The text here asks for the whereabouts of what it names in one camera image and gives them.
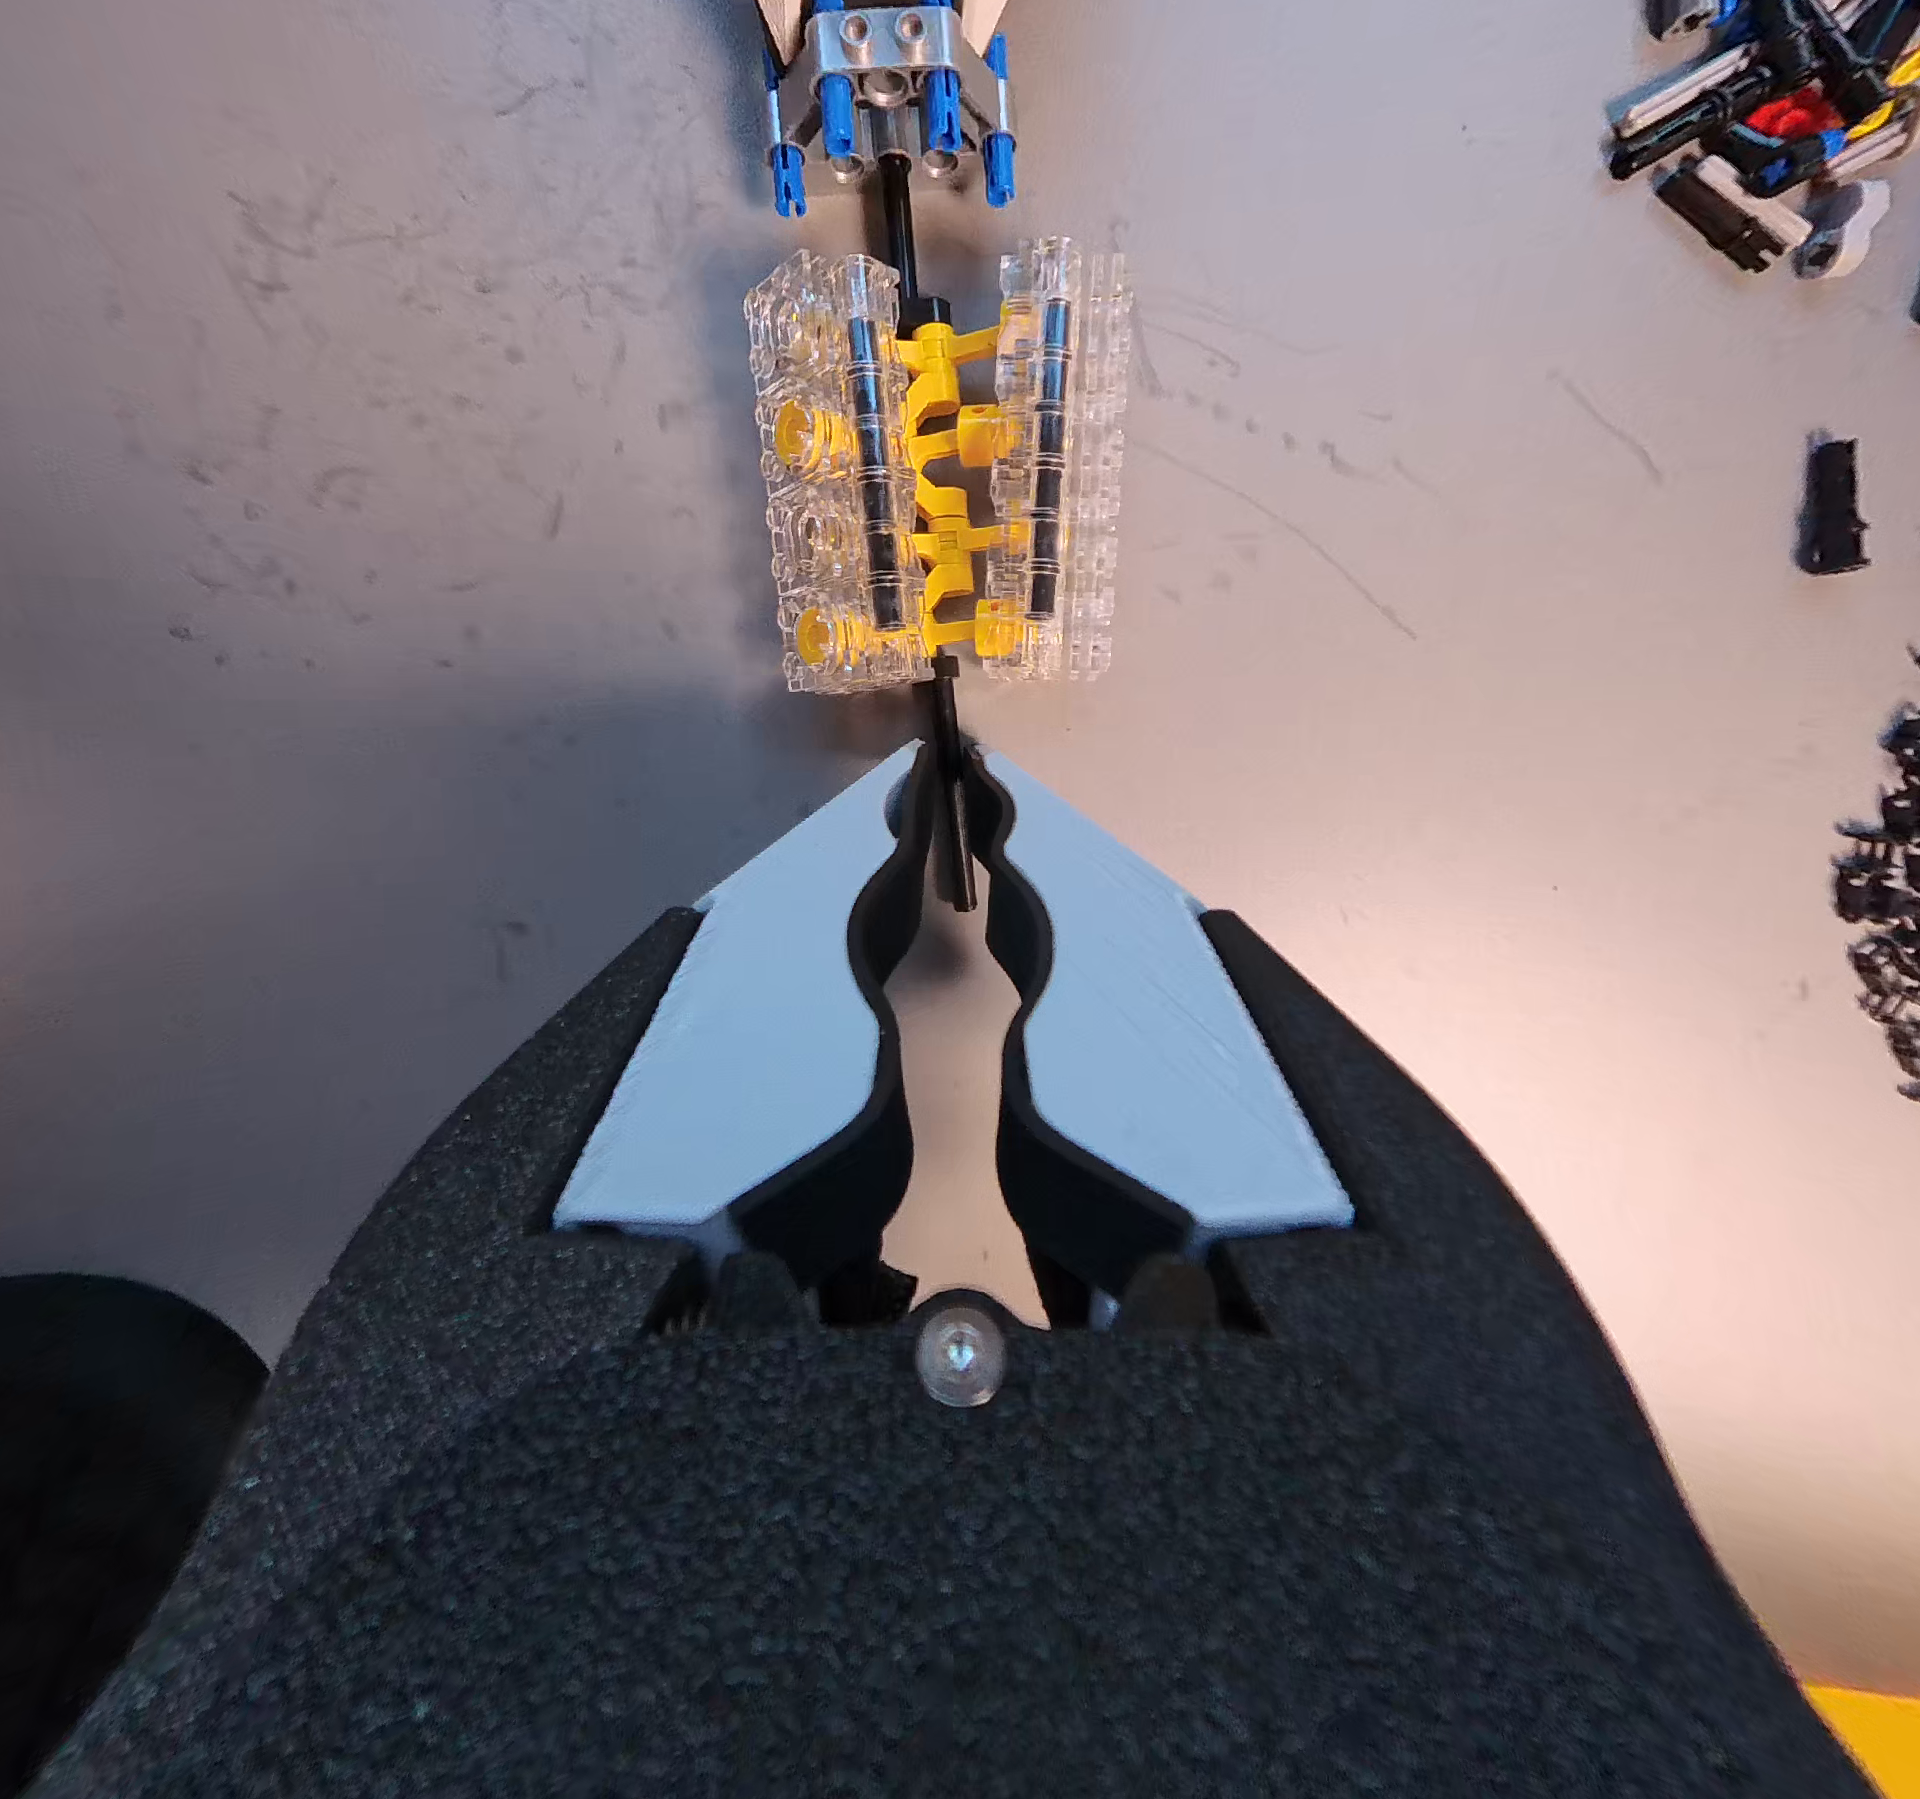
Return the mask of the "yellow plastic bin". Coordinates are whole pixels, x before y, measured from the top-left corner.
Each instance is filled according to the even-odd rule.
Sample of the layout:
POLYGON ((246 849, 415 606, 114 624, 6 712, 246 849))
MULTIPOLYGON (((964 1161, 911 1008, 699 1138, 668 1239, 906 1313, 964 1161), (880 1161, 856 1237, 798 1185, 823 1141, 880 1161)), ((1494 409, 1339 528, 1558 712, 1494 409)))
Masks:
POLYGON ((1884 1798, 1918 1798, 1918 1697, 1804 1683, 1863 1774, 1884 1798))

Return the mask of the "pile of black pins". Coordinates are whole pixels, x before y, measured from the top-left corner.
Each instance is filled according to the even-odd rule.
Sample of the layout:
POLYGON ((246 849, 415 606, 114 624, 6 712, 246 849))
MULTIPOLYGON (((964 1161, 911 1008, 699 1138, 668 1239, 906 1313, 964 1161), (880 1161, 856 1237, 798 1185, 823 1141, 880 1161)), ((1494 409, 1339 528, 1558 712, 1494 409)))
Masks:
POLYGON ((1831 902, 1852 931, 1847 962, 1860 1011, 1882 1034, 1900 1096, 1918 1102, 1918 705, 1901 705, 1878 737, 1891 773, 1876 817, 1840 827, 1831 902))

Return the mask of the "black pin connector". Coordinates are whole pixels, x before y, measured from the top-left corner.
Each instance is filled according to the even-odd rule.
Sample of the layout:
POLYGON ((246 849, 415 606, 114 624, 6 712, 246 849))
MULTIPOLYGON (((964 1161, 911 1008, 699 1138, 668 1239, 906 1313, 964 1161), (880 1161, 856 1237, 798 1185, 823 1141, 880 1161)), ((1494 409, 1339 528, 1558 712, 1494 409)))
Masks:
POLYGON ((1810 577, 1838 577, 1870 566, 1860 512, 1860 443, 1819 438, 1810 446, 1796 566, 1810 577))

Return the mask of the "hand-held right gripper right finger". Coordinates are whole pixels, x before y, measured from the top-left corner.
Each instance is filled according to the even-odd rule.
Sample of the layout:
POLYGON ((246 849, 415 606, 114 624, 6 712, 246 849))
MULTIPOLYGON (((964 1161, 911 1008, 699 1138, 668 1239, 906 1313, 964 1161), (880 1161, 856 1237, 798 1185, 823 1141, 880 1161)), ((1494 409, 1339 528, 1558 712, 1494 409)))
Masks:
POLYGON ((1018 995, 997 1183, 1024 1237, 1283 1237, 1356 1207, 1204 903, 999 752, 974 751, 988 948, 1018 995))

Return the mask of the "clear block with yellow pistons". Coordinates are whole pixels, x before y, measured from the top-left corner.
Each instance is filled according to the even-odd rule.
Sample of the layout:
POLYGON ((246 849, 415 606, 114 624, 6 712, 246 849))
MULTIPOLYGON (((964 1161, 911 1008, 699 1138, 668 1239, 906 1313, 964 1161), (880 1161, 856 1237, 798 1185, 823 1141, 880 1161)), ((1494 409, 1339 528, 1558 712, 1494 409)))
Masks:
POLYGON ((1068 237, 999 261, 997 315, 908 327, 869 255, 787 258, 745 299, 791 693, 1108 673, 1132 286, 1068 237))

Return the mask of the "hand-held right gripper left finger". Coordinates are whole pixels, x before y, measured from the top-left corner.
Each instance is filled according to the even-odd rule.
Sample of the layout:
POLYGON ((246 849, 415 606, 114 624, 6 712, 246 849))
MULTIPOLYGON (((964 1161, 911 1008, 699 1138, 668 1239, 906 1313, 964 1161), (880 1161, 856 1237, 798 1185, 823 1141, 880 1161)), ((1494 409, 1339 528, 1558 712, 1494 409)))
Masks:
POLYGON ((934 773, 906 743, 696 903, 555 1231, 880 1255, 914 1158, 885 988, 925 916, 934 773))

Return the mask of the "blue connector pin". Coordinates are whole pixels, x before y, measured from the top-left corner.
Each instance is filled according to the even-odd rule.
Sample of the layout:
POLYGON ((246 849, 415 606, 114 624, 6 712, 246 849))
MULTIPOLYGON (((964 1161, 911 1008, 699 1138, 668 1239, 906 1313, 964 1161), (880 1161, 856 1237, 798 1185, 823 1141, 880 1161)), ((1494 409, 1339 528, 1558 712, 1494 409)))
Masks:
POLYGON ((805 188, 805 149, 791 137, 782 108, 784 67, 772 48, 763 50, 763 77, 770 129, 767 162, 774 179, 774 205, 776 212, 785 220, 805 218, 808 210, 805 188))
POLYGON ((837 33, 840 22, 849 11, 849 0, 810 0, 810 6, 813 18, 808 24, 808 38, 820 57, 817 64, 821 67, 815 100, 821 111, 823 157, 837 176, 851 179, 858 170, 852 77, 828 68, 836 59, 844 59, 837 33))
POLYGON ((1015 132, 1015 93, 1010 80, 1010 63, 1007 35, 995 33, 989 40, 985 52, 985 64, 995 80, 995 108, 994 118, 982 137, 982 164, 988 188, 988 203, 994 210, 1007 210, 1016 197, 1016 151, 1018 139, 1015 132))
MULTIPOLYGON (((922 0, 935 11, 951 11, 954 0, 922 0)), ((959 70, 950 63, 951 48, 944 40, 939 63, 925 72, 922 121, 925 121, 925 164, 934 172, 948 172, 964 148, 962 132, 962 88, 959 70)))

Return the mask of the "grey beam frame with holes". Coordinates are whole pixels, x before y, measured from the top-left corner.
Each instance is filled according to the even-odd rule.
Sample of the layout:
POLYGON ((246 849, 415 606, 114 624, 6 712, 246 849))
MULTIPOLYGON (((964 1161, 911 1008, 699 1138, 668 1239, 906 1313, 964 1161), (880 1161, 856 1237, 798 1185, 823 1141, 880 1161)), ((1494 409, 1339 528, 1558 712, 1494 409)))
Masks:
POLYGON ((841 179, 823 157, 821 111, 815 100, 821 67, 807 24, 801 54, 784 67, 782 83, 787 127, 805 149, 805 188, 815 172, 844 188, 862 185, 877 176, 883 154, 906 157, 912 172, 922 172, 935 183, 956 183, 977 175, 985 188, 978 146, 994 118, 995 80, 984 61, 985 52, 977 52, 962 35, 959 11, 929 6, 847 11, 837 38, 844 59, 836 59, 828 68, 852 77, 858 170, 841 179), (962 88, 964 148, 959 164, 948 172, 932 172, 925 164, 922 88, 927 68, 941 61, 944 40, 951 48, 950 63, 962 88))

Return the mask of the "pile of mixed building parts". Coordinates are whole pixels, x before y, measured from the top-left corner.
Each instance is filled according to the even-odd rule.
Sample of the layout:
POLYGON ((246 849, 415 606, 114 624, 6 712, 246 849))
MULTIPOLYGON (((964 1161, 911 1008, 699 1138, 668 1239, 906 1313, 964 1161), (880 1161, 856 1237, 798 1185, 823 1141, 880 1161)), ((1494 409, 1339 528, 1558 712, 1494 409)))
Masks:
POLYGON ((1698 46, 1606 116, 1604 170, 1745 274, 1836 284, 1867 261, 1916 157, 1918 0, 1641 0, 1698 46))

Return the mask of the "black axle rod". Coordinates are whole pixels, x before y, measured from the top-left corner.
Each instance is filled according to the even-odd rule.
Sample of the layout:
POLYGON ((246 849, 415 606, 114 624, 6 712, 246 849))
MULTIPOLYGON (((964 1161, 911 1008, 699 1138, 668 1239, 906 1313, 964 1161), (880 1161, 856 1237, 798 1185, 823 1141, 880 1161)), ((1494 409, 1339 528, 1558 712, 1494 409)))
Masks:
MULTIPOLYGON (((902 154, 880 158, 880 203, 885 229, 888 265, 900 274, 900 336, 912 338, 927 325, 950 322, 948 301, 925 295, 918 282, 918 253, 911 195, 911 162, 902 154)), ((932 748, 939 768, 941 897, 961 913, 977 908, 968 790, 964 783, 964 737, 956 703, 959 661, 948 653, 932 655, 932 680, 922 685, 932 748)))

